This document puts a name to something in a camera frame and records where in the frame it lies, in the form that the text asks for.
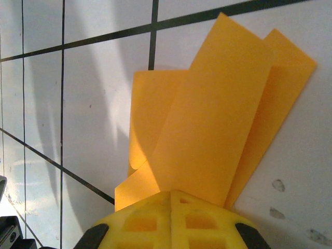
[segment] orange paper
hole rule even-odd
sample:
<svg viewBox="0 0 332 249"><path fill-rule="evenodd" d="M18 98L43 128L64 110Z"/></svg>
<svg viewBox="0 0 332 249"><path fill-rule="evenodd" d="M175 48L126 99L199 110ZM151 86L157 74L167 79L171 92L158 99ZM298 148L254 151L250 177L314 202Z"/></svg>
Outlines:
<svg viewBox="0 0 332 249"><path fill-rule="evenodd" d="M169 82L162 83L163 91L156 88L170 109L159 98L147 104L148 91L143 90L158 84L153 77L166 80L165 72L150 72L144 80L136 75L134 85L143 84L140 90L145 96L138 100L140 114L134 106L137 95L133 94L132 104L130 165L138 170L116 188L116 210L147 197L146 191L128 192L146 184L142 182L145 175L153 175L151 181L158 185L149 195L178 189L223 205L272 63L273 54L261 39L220 15L187 75L179 75L178 88L171 82L179 72L172 72ZM145 126L147 120L136 123L136 115L155 119L153 131Z"/></svg>
<svg viewBox="0 0 332 249"><path fill-rule="evenodd" d="M224 207L228 209L255 171L316 66L278 30L273 30L264 43L273 50L275 62L227 196Z"/></svg>
<svg viewBox="0 0 332 249"><path fill-rule="evenodd" d="M231 208L314 68L277 30L221 14L189 70L135 73L115 210L171 190Z"/></svg>

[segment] yellow plastic part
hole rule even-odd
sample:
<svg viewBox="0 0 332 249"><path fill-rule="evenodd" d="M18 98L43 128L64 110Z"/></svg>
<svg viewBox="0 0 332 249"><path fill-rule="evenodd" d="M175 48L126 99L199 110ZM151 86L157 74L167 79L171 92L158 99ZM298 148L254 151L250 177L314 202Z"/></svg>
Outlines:
<svg viewBox="0 0 332 249"><path fill-rule="evenodd" d="M148 107L156 127L149 143L147 128L136 128L132 118L130 166L137 170L116 188L115 209L173 189L223 206L272 64L271 49L261 39L221 14L189 71L169 71L170 78L153 72L134 81L135 89L142 83L146 89L153 82L159 85L158 78L165 80L158 97L169 94L164 102L170 109L160 111L162 101L143 90L144 97L135 99L140 111L132 116L146 115L147 103L156 105ZM174 78L177 89L169 83Z"/></svg>
<svg viewBox="0 0 332 249"><path fill-rule="evenodd" d="M265 151L305 86L316 63L278 30L264 39L275 62L225 202L230 209L257 168Z"/></svg>
<svg viewBox="0 0 332 249"><path fill-rule="evenodd" d="M96 223L99 249L247 249L236 223L247 219L181 191L161 192Z"/></svg>

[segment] white tiled wall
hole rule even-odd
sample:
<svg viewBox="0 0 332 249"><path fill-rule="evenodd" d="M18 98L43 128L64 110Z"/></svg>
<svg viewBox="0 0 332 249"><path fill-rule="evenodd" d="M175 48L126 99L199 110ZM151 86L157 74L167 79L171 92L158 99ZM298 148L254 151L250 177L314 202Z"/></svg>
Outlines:
<svg viewBox="0 0 332 249"><path fill-rule="evenodd" d="M242 2L159 0L158 21ZM23 1L25 53L62 44L62 4ZM0 0L1 58L20 57L1 62L0 174L8 177L8 203L26 217L26 236L34 238L31 229L38 246L71 249L114 211L114 188L127 176L132 76L148 67L150 33L137 28L139 34L119 32L121 38L108 41L94 37L149 25L152 4L66 0L64 42L78 42L65 47L63 58L62 47L24 58L23 104L22 1ZM331 11L332 1L316 0L232 17L262 38L278 28L318 63L234 207L256 222L273 249L328 248L323 238L332 239ZM155 69L188 68L213 23L157 30ZM98 43L80 41L87 38ZM284 192L273 188L276 179ZM273 217L274 209L285 217Z"/></svg>

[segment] stain on wall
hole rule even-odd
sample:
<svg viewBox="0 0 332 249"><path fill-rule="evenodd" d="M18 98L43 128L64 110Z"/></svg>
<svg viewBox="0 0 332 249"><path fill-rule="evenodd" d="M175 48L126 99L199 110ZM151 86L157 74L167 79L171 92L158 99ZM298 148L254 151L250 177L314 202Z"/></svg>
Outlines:
<svg viewBox="0 0 332 249"><path fill-rule="evenodd" d="M285 215L274 207L270 207L270 216L276 219L285 219Z"/></svg>
<svg viewBox="0 0 332 249"><path fill-rule="evenodd" d="M278 190L279 192L285 192L286 187L284 185L284 183L282 182L282 180L277 179L272 183L272 186Z"/></svg>
<svg viewBox="0 0 332 249"><path fill-rule="evenodd" d="M307 237L318 244L332 246L332 240L315 229L307 230Z"/></svg>

